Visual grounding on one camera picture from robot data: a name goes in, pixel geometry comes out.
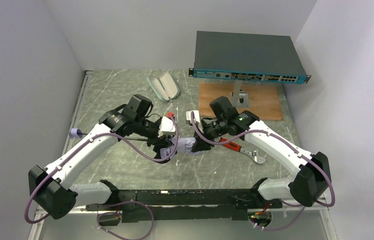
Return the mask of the lilac folding umbrella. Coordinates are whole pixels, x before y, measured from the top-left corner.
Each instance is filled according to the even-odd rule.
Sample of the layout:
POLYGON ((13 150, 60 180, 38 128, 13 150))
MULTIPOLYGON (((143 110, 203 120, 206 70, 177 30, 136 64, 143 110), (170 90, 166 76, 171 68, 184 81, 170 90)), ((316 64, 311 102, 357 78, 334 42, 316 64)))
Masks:
MULTIPOLYGON (((79 128, 72 128, 69 131, 69 137, 71 139, 81 139, 86 135, 87 133, 83 133, 79 128)), ((188 154, 193 156, 198 156, 202 154, 202 151, 193 152, 193 145, 196 143, 196 139, 194 137, 179 137, 177 145, 175 145, 175 137, 170 137, 169 141, 170 144, 168 147, 164 147, 158 150, 158 153, 152 160, 153 162, 159 164, 165 164, 169 162, 171 160, 171 157, 169 156, 174 151, 175 153, 173 156, 175 156, 176 154, 188 154)))

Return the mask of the mint green umbrella case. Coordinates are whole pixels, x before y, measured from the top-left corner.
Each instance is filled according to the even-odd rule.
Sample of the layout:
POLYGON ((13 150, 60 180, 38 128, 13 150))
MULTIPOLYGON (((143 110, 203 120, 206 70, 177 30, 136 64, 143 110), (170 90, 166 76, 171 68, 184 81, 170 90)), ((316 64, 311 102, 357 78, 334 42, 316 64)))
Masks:
POLYGON ((156 78, 148 76, 147 81, 157 98, 163 102, 170 102, 180 95, 180 88, 168 70, 165 70, 156 78))

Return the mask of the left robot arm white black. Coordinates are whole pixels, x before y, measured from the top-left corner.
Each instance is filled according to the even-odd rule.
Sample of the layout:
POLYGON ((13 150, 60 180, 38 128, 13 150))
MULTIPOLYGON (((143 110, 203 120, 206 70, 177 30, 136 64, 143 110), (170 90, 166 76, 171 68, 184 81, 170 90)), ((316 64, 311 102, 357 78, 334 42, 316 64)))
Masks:
POLYGON ((28 172, 30 199, 24 217, 34 224, 28 211, 32 201, 42 207, 48 216, 57 220, 74 207, 120 202, 119 189, 107 180, 75 185, 76 178, 104 151, 133 133, 155 139, 159 122, 147 120, 153 103, 147 97, 135 94, 127 104, 107 111, 75 147, 46 167, 34 166, 28 172))

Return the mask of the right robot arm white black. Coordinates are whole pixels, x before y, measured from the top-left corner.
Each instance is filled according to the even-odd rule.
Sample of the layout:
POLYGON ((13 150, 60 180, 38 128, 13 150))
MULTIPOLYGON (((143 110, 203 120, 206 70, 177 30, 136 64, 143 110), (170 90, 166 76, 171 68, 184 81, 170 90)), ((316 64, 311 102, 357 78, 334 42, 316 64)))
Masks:
POLYGON ((213 100, 210 107, 215 115, 203 122, 197 110, 186 112, 187 124, 195 134, 194 152, 208 151, 213 146, 246 141, 269 154, 288 170, 289 176, 278 179, 261 178, 250 189, 252 201, 266 205, 273 200, 294 199, 299 205, 315 203, 332 207, 336 202, 328 157, 311 153, 291 143, 249 110, 238 112, 226 96, 213 100))

